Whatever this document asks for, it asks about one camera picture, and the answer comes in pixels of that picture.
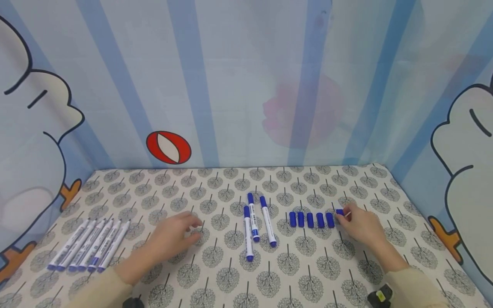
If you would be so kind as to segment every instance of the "whiteboard marker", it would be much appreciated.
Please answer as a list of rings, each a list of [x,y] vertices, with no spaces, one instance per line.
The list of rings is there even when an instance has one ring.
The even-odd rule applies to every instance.
[[[80,262],[79,266],[77,267],[77,269],[79,270],[79,272],[85,271],[86,268],[89,266],[89,263],[91,263],[92,259],[94,258],[94,256],[98,252],[99,247],[101,246],[101,244],[103,243],[103,241],[105,241],[106,236],[110,232],[112,225],[113,225],[113,218],[110,219],[105,224],[105,227],[103,228],[103,230],[101,231],[101,233],[99,234],[99,236],[96,238],[96,241],[91,246],[91,249],[86,253],[86,255],[84,256],[84,258]]]
[[[103,261],[101,264],[98,266],[98,272],[102,273],[104,270],[108,267],[111,259],[115,255],[116,250],[118,249],[118,246],[120,243],[123,241],[123,237],[128,231],[128,228],[130,227],[130,220],[127,221],[121,228],[118,230],[118,233],[116,234],[115,240],[111,243],[111,246],[108,249],[108,252],[103,258]]]
[[[115,238],[116,233],[118,233],[118,229],[120,229],[121,223],[122,223],[122,220],[120,219],[116,223],[116,225],[113,225],[113,227],[111,228],[111,230],[110,230],[108,236],[106,237],[103,245],[101,245],[101,247],[99,247],[98,252],[96,252],[96,255],[94,256],[94,258],[91,261],[91,264],[89,264],[89,266],[87,267],[88,272],[92,273],[92,272],[96,271],[96,268],[98,267],[100,261],[103,259],[104,255],[106,254],[106,252],[109,248],[109,245],[111,244],[111,242]]]
[[[243,207],[243,215],[245,217],[245,246],[246,246],[246,260],[248,262],[253,261],[253,247],[251,244],[251,229],[250,229],[250,207]]]
[[[69,265],[69,272],[75,272],[77,270],[77,267],[81,263],[82,259],[84,259],[87,252],[92,247],[92,244],[98,238],[99,233],[105,227],[105,223],[106,218],[103,218],[103,220],[93,229],[88,239],[86,240],[84,245],[82,245],[81,249],[77,252],[74,259],[72,260],[72,263]]]
[[[267,236],[269,237],[269,243],[271,247],[277,246],[276,236],[274,235],[274,229],[272,228],[271,216],[269,209],[267,208],[267,202],[265,197],[260,197],[260,204],[262,205],[262,213],[264,214],[265,229],[267,229]]]
[[[258,235],[258,226],[257,226],[257,215],[255,215],[255,204],[253,203],[253,194],[248,193],[248,207],[250,210],[250,224],[251,224],[251,236],[253,237],[253,241],[255,243],[260,242],[260,235]]]
[[[91,234],[95,225],[96,225],[96,220],[91,221],[87,225],[87,228],[84,229],[84,232],[82,232],[79,238],[75,241],[72,248],[70,248],[69,252],[65,255],[65,258],[57,266],[57,271],[63,272],[67,268],[67,266],[69,266],[70,261],[72,261],[74,256],[79,252],[80,247],[86,242],[87,238],[89,237],[89,234]]]
[[[50,264],[48,264],[48,269],[50,271],[54,271],[57,268],[57,265],[60,264],[60,262],[65,258],[67,253],[69,252],[70,248],[74,245],[75,241],[79,238],[79,236],[84,232],[84,229],[87,227],[89,224],[89,219],[84,221],[72,234],[72,236],[69,238],[69,240],[65,243],[63,248],[57,253],[55,258],[51,260]]]

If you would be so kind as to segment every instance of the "hand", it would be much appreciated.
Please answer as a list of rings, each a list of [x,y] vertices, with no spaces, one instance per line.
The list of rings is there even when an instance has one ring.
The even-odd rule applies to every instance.
[[[166,261],[200,239],[200,233],[185,237],[190,227],[202,226],[202,221],[190,212],[182,212],[161,221],[142,247],[154,263]]]
[[[387,241],[384,228],[374,213],[360,209],[356,203],[346,205],[343,212],[344,215],[349,212],[351,214],[348,217],[336,215],[337,220],[344,230],[358,242],[371,248]]]
[[[190,227],[202,226],[202,221],[190,212],[182,212],[161,221],[147,242],[115,267],[122,281],[135,285],[155,264],[169,260],[200,239],[200,233],[185,237]]]

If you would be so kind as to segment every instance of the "tree pattern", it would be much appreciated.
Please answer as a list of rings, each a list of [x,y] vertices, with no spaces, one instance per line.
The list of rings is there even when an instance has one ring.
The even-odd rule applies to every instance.
[[[245,252],[243,207],[247,192],[254,194],[260,233],[260,243],[253,244],[253,262],[246,260]],[[274,226],[276,247],[270,246],[265,232],[259,205],[262,195]],[[364,307],[367,294],[383,281],[375,258],[345,233],[339,234],[340,227],[292,228],[288,219],[290,211],[333,213],[351,200],[377,214],[387,239],[411,268],[438,278],[451,307],[487,306],[461,267],[445,260],[451,257],[440,239],[390,173],[370,164],[96,171],[39,241],[36,251],[3,285],[0,307],[63,307],[100,275],[46,270],[60,245],[87,217],[132,219],[126,238],[111,258],[109,265],[115,266],[128,258],[132,249],[144,245],[159,221],[185,210],[204,221],[204,227],[190,232],[202,236],[195,246],[142,277],[138,292],[146,307],[298,308],[315,303],[325,308]],[[17,291],[23,283],[26,286]]]

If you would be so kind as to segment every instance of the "sleeve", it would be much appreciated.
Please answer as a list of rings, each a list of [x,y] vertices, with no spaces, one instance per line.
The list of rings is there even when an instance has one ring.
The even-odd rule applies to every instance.
[[[132,288],[113,268],[108,268],[79,291],[66,308],[121,308],[131,296]]]
[[[388,272],[386,283],[393,291],[391,307],[396,308],[447,308],[447,300],[422,272],[408,268]]]

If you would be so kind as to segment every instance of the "cartoon duck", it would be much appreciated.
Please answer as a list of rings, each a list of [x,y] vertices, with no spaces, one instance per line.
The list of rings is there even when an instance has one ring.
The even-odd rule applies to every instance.
[[[34,249],[60,194],[64,210],[81,181],[65,184],[63,137],[83,114],[57,75],[33,69],[27,44],[0,16],[0,286]]]
[[[493,221],[493,79],[475,84],[454,100],[447,121],[431,136],[431,147],[449,172],[445,207],[454,230],[447,232],[433,216],[429,221],[440,240],[462,264],[462,244],[481,274],[492,283],[490,239]]]

